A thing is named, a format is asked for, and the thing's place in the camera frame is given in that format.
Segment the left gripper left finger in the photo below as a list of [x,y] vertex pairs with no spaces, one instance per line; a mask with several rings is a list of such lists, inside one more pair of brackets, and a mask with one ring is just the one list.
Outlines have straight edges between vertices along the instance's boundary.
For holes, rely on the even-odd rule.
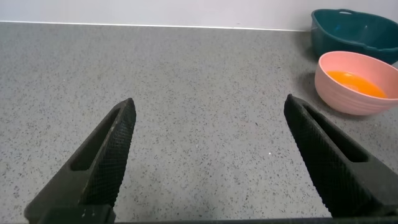
[[114,223],[135,123],[132,98],[115,105],[25,208],[29,223]]

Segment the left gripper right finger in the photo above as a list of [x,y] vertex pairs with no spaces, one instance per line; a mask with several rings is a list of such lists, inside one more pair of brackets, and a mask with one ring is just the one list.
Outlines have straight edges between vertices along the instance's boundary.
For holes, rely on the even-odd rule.
[[306,101],[288,95],[284,116],[310,178],[333,217],[397,214],[397,174]]

